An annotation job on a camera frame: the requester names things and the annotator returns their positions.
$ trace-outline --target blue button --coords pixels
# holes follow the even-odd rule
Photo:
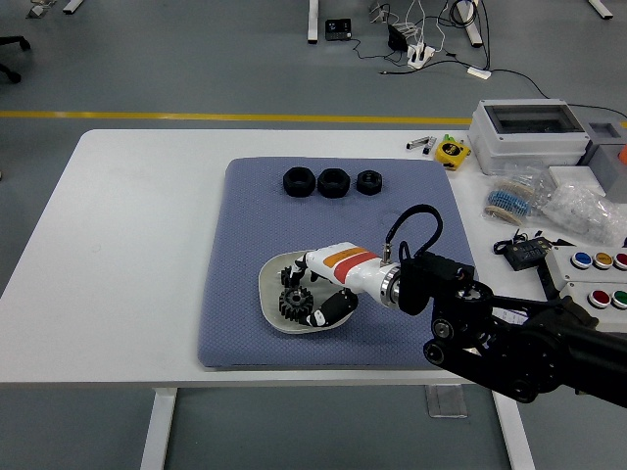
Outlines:
[[[570,259],[572,263],[580,269],[587,269],[592,265],[592,258],[584,252],[575,253]]]

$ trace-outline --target black nut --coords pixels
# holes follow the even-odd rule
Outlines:
[[[383,177],[378,171],[367,169],[357,175],[357,190],[362,194],[373,196],[381,192],[381,186]]]
[[[350,187],[351,177],[341,168],[327,168],[317,178],[317,190],[325,198],[343,198]]]
[[[283,175],[283,187],[294,198],[306,198],[315,189],[315,176],[309,168],[294,166]]]

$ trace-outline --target red button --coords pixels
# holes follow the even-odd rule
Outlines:
[[[614,265],[618,269],[627,270],[627,255],[624,253],[619,253],[614,257]]]
[[[597,308],[606,308],[611,302],[611,297],[604,291],[593,291],[588,295],[588,301]]]

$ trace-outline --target screw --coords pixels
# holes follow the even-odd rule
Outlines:
[[[433,331],[438,338],[446,339],[451,336],[451,326],[443,321],[436,321]]]

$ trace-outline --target blue foam pad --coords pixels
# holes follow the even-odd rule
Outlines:
[[[352,180],[341,199],[317,191],[307,198],[288,196],[283,174],[306,166],[318,176],[325,168],[344,169]],[[373,169],[383,176],[374,196],[357,191],[357,175]],[[306,335],[287,335],[265,320],[258,276],[271,258],[339,242],[380,253],[399,215],[415,204],[429,204],[442,215],[444,231],[430,249],[474,264],[451,185],[442,166],[408,160],[250,158],[226,170],[222,204],[201,312],[198,357],[207,367],[349,366],[433,368],[422,354],[431,338],[431,305],[418,316],[385,308],[367,294],[342,326]],[[394,239],[411,252],[433,234],[430,214],[411,217]]]

